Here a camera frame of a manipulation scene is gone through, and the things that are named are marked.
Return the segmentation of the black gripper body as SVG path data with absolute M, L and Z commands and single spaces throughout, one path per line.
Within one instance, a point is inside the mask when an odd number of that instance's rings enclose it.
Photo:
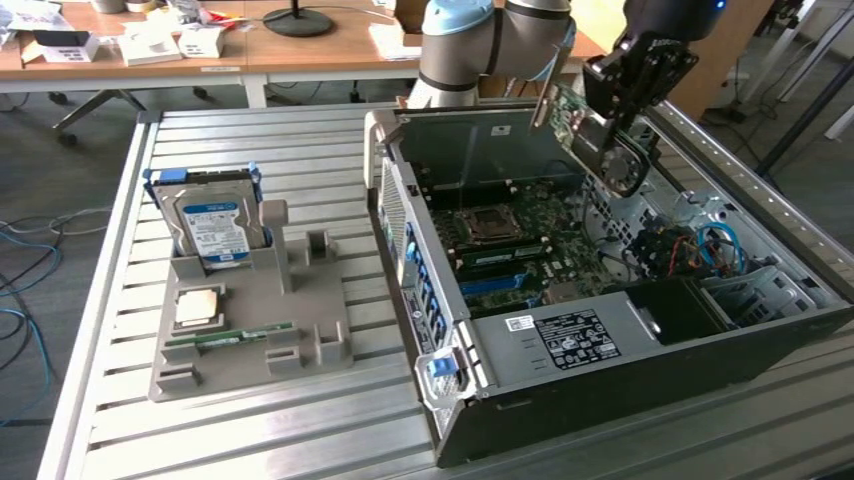
M 709 36 L 725 8 L 714 0 L 627 0 L 617 52 L 643 58 L 651 47 L 666 46 L 695 56 L 690 45 Z

